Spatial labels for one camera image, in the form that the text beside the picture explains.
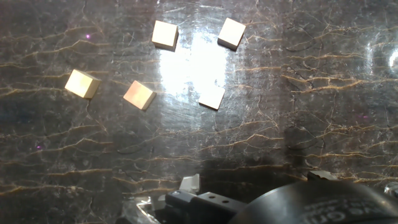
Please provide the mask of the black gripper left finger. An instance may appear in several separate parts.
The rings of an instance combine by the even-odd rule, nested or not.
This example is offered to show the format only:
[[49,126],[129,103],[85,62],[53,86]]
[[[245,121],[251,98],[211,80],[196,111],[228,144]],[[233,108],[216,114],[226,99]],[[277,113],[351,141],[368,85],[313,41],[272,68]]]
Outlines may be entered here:
[[164,224],[228,223],[246,204],[213,192],[199,193],[200,175],[184,177],[179,189],[165,195]]

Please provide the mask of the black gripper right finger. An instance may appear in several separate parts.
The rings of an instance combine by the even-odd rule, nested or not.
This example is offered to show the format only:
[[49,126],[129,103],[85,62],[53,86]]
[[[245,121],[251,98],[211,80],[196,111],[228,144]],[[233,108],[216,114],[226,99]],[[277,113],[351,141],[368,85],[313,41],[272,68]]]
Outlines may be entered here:
[[338,180],[338,178],[328,171],[311,170],[307,173],[307,180]]

